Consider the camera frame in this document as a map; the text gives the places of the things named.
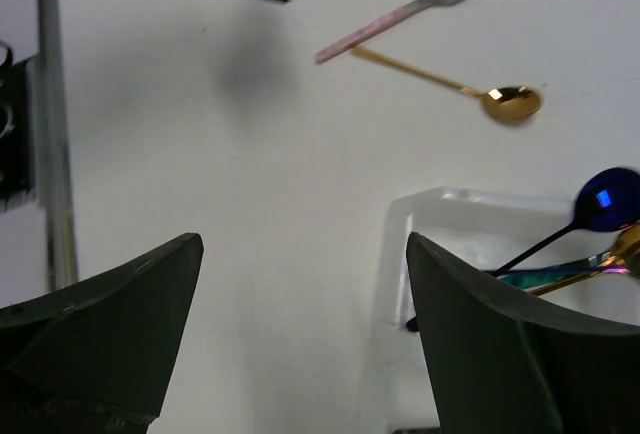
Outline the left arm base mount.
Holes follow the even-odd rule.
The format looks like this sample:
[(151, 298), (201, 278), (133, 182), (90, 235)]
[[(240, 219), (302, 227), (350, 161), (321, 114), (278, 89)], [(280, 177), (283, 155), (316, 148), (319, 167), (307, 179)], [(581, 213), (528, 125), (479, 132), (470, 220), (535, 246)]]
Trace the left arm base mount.
[(28, 62), (1, 41), (1, 212), (25, 204), (34, 184)]

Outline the ornate gold spoon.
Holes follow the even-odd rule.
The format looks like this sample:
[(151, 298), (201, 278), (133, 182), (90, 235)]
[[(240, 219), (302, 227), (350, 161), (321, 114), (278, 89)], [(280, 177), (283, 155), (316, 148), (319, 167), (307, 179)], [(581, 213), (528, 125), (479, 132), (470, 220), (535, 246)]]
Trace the ornate gold spoon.
[[(616, 238), (610, 250), (610, 257), (600, 266), (621, 265), (626, 264), (634, 273), (630, 277), (636, 281), (639, 280), (639, 223), (635, 223), (627, 229), (623, 230)], [(544, 294), (571, 286), (573, 284), (605, 275), (600, 273), (598, 268), (585, 274), (574, 275), (564, 278), (560, 281), (538, 287), (530, 291), (534, 296), (542, 296)]]

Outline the long gold spoon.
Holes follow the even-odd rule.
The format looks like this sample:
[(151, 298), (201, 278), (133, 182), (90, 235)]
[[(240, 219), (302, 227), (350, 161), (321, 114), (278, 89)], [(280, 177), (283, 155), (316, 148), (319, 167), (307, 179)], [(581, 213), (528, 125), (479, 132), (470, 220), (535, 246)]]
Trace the long gold spoon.
[(527, 122), (543, 105), (542, 95), (527, 86), (491, 88), (482, 92), (456, 81), (438, 76), (409, 64), (394, 60), (364, 47), (354, 47), (351, 54), (360, 59), (382, 65), (396, 71), (426, 80), (476, 99), (489, 118), (503, 125), (520, 125)]

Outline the dark blue purple spoon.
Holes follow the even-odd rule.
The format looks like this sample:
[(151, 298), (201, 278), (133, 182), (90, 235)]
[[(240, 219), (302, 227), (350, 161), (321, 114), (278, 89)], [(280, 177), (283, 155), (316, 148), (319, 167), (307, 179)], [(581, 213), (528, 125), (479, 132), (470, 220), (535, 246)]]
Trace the dark blue purple spoon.
[(498, 269), (486, 273), (498, 276), (519, 269), (518, 264), (564, 235), (584, 230), (618, 235), (639, 223), (639, 172), (626, 167), (606, 169), (591, 178), (574, 201), (572, 220), (559, 231), (538, 242)]

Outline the gold bowl purple handle spoon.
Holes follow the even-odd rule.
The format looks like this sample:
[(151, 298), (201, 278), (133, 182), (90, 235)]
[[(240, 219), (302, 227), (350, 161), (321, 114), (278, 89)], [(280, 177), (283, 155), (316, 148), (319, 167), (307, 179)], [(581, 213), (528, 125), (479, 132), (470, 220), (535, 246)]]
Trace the gold bowl purple handle spoon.
[(620, 274), (630, 277), (634, 276), (634, 273), (628, 268), (626, 264), (599, 266), (598, 271), (604, 274)]

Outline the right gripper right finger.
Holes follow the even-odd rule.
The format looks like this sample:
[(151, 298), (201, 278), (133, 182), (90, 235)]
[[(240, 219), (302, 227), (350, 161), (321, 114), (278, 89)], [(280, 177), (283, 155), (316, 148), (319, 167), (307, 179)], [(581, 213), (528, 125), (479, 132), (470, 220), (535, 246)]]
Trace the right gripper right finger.
[(510, 286), (419, 233), (406, 261), (445, 433), (635, 433), (639, 329)]

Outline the silver spoon green patterned handle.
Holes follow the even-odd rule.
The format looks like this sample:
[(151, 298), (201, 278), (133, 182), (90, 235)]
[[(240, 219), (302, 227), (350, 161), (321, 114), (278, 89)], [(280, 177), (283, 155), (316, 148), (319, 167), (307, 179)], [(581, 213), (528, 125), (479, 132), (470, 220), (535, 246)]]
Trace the silver spoon green patterned handle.
[(531, 289), (544, 286), (574, 275), (585, 274), (596, 270), (610, 257), (605, 251), (576, 261), (548, 266), (539, 269), (516, 269), (498, 276), (503, 282), (520, 289)]

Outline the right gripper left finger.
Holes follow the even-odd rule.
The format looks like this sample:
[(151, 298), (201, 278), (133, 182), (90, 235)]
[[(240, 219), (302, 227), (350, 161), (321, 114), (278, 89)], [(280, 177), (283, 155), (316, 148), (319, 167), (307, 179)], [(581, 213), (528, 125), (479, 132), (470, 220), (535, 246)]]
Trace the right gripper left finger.
[(201, 236), (186, 233), (2, 308), (2, 432), (147, 432), (161, 414), (203, 254)]

